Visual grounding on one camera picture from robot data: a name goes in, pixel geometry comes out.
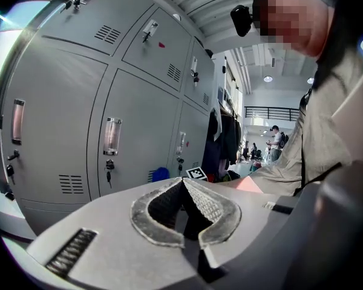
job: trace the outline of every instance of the locker door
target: locker door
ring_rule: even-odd
[[[198,83],[194,83],[194,78],[191,76],[191,69],[194,65],[198,73]],[[195,41],[191,59],[186,67],[186,76],[184,77],[185,96],[207,111],[210,110],[213,78],[214,63],[200,44]]]
[[[151,181],[152,171],[166,167],[177,103],[178,99],[173,95],[118,70],[100,132],[98,179],[101,196],[146,184]],[[108,127],[111,119],[121,122],[112,130]],[[118,143],[117,155],[104,155],[106,141]],[[111,185],[106,179],[107,160],[113,160],[115,166],[111,171]]]
[[[151,0],[88,0],[79,10],[71,6],[56,13],[41,33],[112,55],[129,29],[152,5]]]
[[[4,158],[11,163],[16,199],[84,204],[87,135],[106,64],[30,44],[13,74],[4,106]]]
[[[206,145],[209,117],[194,109],[191,105],[183,103],[179,129],[177,133],[176,147],[174,148],[174,159],[170,169],[171,177],[186,176],[185,170],[201,166],[204,147]],[[177,154],[178,146],[182,141],[182,132],[185,133],[182,153]],[[177,157],[184,159],[183,171],[178,171]]]
[[[146,28],[152,33],[143,42]],[[159,8],[136,35],[123,61],[179,91],[190,40],[187,31]]]

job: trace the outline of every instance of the shirt sleeve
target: shirt sleeve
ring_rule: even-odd
[[[274,142],[277,143],[277,142],[281,142],[281,134],[280,133],[277,133],[275,136],[274,136]]]

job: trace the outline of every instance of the railing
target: railing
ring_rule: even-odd
[[[298,109],[272,108],[265,106],[245,106],[246,118],[265,118],[296,121],[299,116]]]

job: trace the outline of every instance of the background person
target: background person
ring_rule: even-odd
[[[253,143],[252,151],[251,151],[251,155],[252,155],[251,159],[254,159],[256,154],[257,154],[257,145],[255,145],[255,143]]]
[[[280,144],[281,144],[281,133],[280,133],[280,129],[278,128],[278,126],[274,125],[270,131],[274,132],[274,142],[267,142],[266,144],[268,146],[270,146],[271,150],[270,150],[270,160],[271,162],[276,161],[280,156],[281,156],[281,149],[280,149]]]

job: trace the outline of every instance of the locker vent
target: locker vent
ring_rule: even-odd
[[[114,42],[120,36],[120,33],[121,32],[117,31],[116,29],[112,29],[108,26],[103,25],[94,37],[100,40],[104,40],[105,42],[108,42],[110,44],[114,44]]]
[[[148,182],[152,182],[152,177],[153,177],[154,172],[155,172],[155,170],[149,171],[149,173],[148,173]]]
[[[97,233],[92,230],[80,229],[46,264],[46,269],[62,278],[66,278],[96,236]]]
[[[62,193],[83,193],[82,177],[78,175],[59,175]]]
[[[209,100],[210,100],[210,97],[209,97],[208,95],[204,94],[204,96],[203,96],[203,102],[204,102],[206,105],[208,105]]]
[[[174,79],[176,82],[179,82],[182,73],[180,72],[180,70],[178,68],[176,68],[176,67],[174,67],[173,65],[170,64],[169,68],[168,68],[167,75],[170,78]]]

